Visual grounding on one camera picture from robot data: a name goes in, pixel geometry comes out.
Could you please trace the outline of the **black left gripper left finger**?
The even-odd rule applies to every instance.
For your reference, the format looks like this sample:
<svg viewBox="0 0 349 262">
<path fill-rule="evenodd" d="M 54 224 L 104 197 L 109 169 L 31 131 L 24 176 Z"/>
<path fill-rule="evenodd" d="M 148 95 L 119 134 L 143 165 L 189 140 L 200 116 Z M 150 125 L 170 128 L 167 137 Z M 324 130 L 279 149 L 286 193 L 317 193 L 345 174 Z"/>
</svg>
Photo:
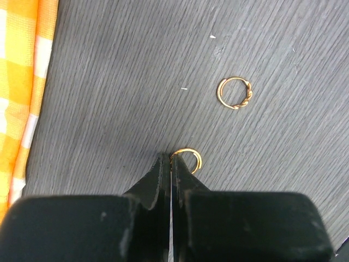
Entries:
<svg viewBox="0 0 349 262">
<path fill-rule="evenodd" d="M 1 224 L 1 261 L 167 261 L 170 159 L 122 195 L 18 200 Z"/>
</svg>

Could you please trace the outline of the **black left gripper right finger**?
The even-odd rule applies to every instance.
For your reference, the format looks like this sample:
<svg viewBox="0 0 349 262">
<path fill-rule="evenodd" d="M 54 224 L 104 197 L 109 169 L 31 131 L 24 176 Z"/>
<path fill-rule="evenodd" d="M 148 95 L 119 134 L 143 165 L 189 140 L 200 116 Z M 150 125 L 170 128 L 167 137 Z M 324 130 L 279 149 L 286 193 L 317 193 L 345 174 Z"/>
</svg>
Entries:
<svg viewBox="0 0 349 262">
<path fill-rule="evenodd" d="M 175 261 L 329 261 L 314 203 L 296 192 L 213 191 L 181 156 L 172 165 Z"/>
</svg>

